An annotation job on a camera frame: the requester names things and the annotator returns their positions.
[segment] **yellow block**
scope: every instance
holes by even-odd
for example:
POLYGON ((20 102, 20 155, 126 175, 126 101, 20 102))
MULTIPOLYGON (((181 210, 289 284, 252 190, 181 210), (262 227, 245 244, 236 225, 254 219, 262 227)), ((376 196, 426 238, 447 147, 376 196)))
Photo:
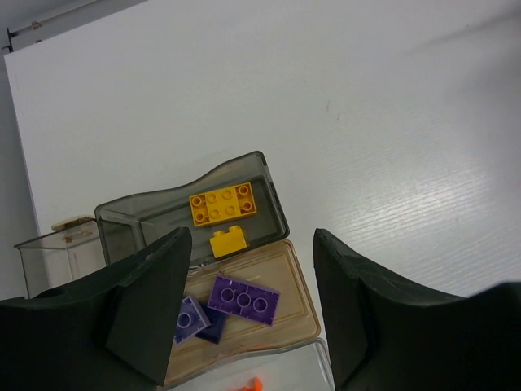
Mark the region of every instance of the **yellow block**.
POLYGON ((194 226, 211 226, 257 213, 250 182, 190 197, 194 226))
POLYGON ((240 226, 231 226, 228 232, 214 232, 210 245, 215 258, 224 257, 247 247, 246 238, 240 226))

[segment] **dark blue lego brick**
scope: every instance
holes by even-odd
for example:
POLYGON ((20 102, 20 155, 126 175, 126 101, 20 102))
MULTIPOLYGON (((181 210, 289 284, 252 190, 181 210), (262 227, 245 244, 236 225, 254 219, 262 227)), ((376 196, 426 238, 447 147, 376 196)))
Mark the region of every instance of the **dark blue lego brick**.
POLYGON ((226 318, 228 318, 228 315, 221 311, 212 310, 204 303, 200 304, 210 321, 210 326, 205 328, 203 331, 198 332, 195 336, 201 340, 207 340, 208 342, 218 345, 219 342, 221 342, 222 331, 225 328, 226 318))
POLYGON ((210 326, 210 321, 197 299, 187 296, 181 302, 173 340, 180 345, 208 326, 210 326))
POLYGON ((217 275, 208 307, 273 326, 279 298, 273 289, 217 275))

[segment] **transparent container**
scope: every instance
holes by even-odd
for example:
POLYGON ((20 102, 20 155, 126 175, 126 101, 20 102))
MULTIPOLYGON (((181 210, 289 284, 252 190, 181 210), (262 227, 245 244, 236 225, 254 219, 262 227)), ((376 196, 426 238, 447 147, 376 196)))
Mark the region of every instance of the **transparent container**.
POLYGON ((227 232, 233 225, 240 225, 247 232, 249 244, 237 253, 289 235, 289 227, 262 152, 251 152, 229 160, 181 187, 129 195, 101 204, 96 208, 95 216, 108 263, 135 253, 179 226, 187 226, 192 234, 192 266, 213 263, 215 257, 209 240, 215 231, 227 232), (230 222, 195 227, 190 196, 245 182, 252 185, 257 209, 255 214, 230 222))
POLYGON ((206 302, 217 274, 279 291, 281 296, 274 325, 270 327, 229 316, 219 345, 199 338, 175 345, 170 354, 166 385, 179 384, 205 367, 237 354, 298 344, 320 333, 291 242, 279 241, 192 271, 186 282, 185 295, 206 302))
POLYGON ((29 298, 107 265, 93 218, 69 222, 60 231, 15 247, 22 258, 29 298))
POLYGON ((335 391, 327 348, 315 339, 287 348, 239 354, 172 391, 235 391, 258 378, 266 391, 335 391))

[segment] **gray wall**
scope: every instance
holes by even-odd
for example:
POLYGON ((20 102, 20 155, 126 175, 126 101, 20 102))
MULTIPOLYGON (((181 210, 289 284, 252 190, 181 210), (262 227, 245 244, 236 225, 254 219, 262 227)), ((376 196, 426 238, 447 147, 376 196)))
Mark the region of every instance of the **gray wall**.
MULTIPOLYGON (((0 2, 0 44, 7 45, 6 28, 52 11, 70 0, 2 0, 0 2)), ((24 158, 6 65, 0 60, 0 300, 26 294, 20 255, 14 244, 37 234, 33 205, 25 174, 24 158)))

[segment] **white tabletop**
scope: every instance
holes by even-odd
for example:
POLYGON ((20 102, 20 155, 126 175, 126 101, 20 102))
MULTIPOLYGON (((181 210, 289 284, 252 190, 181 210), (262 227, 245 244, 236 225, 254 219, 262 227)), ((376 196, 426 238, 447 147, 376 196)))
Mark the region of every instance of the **white tabletop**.
POLYGON ((265 153, 313 230, 438 289, 521 279, 512 0, 150 0, 7 56, 40 232, 265 153))

